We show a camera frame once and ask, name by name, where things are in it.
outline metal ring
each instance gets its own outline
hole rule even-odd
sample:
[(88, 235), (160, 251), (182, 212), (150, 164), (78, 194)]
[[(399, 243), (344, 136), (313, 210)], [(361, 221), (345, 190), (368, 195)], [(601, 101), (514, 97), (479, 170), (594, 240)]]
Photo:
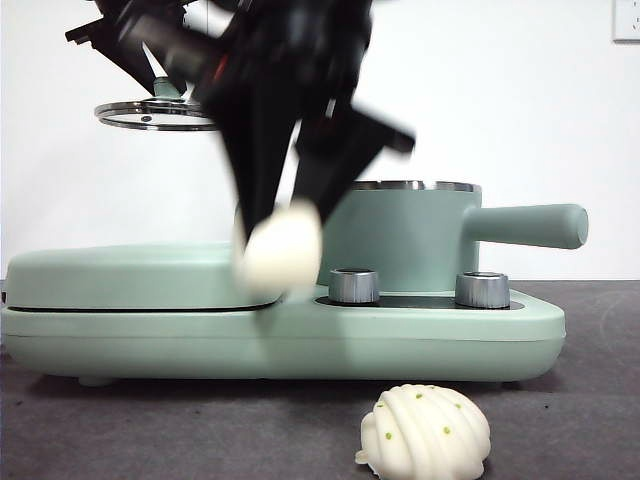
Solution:
[[(199, 105), (184, 100), (151, 98), (134, 102), (108, 103), (96, 107), (95, 115), (105, 125), (134, 130), (172, 132), (217, 130), (216, 124), (207, 117)], [(155, 115), (163, 116), (159, 123), (153, 122)]]
[(422, 180), (368, 180), (354, 182), (353, 190), (448, 190), (480, 193), (480, 185), (461, 182), (436, 182), (427, 185)]

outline white dumpling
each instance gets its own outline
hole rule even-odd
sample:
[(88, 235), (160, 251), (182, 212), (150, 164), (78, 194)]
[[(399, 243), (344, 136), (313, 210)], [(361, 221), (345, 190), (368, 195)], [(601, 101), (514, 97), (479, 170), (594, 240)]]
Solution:
[(475, 480), (489, 455), (489, 423), (467, 397), (434, 385), (383, 392), (362, 420), (362, 450), (385, 480)]
[(244, 244), (234, 232), (234, 270), (239, 284), (256, 294), (280, 294), (315, 285), (322, 257), (322, 223), (313, 203), (294, 200), (259, 223)]

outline silver knob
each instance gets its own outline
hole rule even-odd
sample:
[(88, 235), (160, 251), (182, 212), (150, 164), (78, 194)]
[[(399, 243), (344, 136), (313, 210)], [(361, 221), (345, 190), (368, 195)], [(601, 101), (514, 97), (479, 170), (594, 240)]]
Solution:
[(331, 270), (329, 300), (338, 303), (377, 302), (380, 300), (378, 272), (365, 268)]
[(456, 303), (476, 308), (508, 307), (509, 278), (492, 272), (462, 273), (456, 278)]

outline mint green appliance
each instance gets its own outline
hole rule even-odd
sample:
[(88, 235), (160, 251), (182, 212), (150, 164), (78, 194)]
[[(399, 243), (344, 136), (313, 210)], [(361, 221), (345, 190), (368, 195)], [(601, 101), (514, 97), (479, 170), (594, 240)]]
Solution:
[[(577, 248), (587, 214), (577, 205), (481, 202), (468, 184), (358, 182), (326, 224), (318, 285), (280, 298), (239, 289), (226, 244), (20, 255), (3, 292), (3, 343), (26, 367), (85, 385), (532, 378), (562, 348), (562, 310), (508, 290), (503, 308), (461, 305), (456, 278), (478, 270), (480, 241)], [(332, 298), (334, 269), (377, 272), (375, 301)]]

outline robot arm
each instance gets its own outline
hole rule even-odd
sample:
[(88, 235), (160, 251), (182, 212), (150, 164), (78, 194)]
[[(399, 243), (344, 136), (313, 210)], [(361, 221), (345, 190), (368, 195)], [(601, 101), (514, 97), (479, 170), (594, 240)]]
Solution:
[[(194, 0), (159, 0), (149, 4), (149, 11), (169, 25), (181, 27), (184, 19), (184, 5)], [(155, 76), (149, 60), (147, 59), (142, 42), (138, 44), (123, 45), (120, 41), (119, 23), (125, 11), (128, 0), (95, 0), (103, 18), (75, 28), (66, 33), (68, 41), (75, 41), (80, 45), (91, 42), (94, 49), (115, 63), (122, 70), (131, 75), (149, 93), (154, 94), (153, 82)], [(177, 72), (171, 68), (165, 68), (171, 83), (180, 93), (186, 90), (186, 83)]]
[(91, 40), (148, 88), (144, 43), (179, 90), (185, 80), (195, 85), (193, 97), (222, 133), (247, 237), (272, 213), (297, 122), (294, 197), (313, 202), (323, 221), (382, 148), (413, 149), (410, 134), (351, 105), (371, 0), (216, 0), (234, 12), (218, 38), (182, 28), (186, 2), (97, 3), (104, 18), (67, 37)]

